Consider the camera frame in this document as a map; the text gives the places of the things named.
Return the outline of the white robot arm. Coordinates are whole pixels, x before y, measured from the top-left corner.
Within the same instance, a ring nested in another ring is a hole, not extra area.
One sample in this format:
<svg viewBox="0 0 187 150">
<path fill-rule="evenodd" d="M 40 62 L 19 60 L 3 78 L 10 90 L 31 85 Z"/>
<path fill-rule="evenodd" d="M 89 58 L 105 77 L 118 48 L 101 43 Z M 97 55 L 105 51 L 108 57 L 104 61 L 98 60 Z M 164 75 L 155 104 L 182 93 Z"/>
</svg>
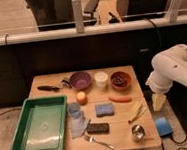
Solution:
<svg viewBox="0 0 187 150">
<path fill-rule="evenodd" d="M 160 111 L 164 106 L 173 82 L 187 87 L 187 45 L 178 44 L 153 56 L 151 71 L 146 85 L 152 91 L 152 106 Z"/>
</svg>

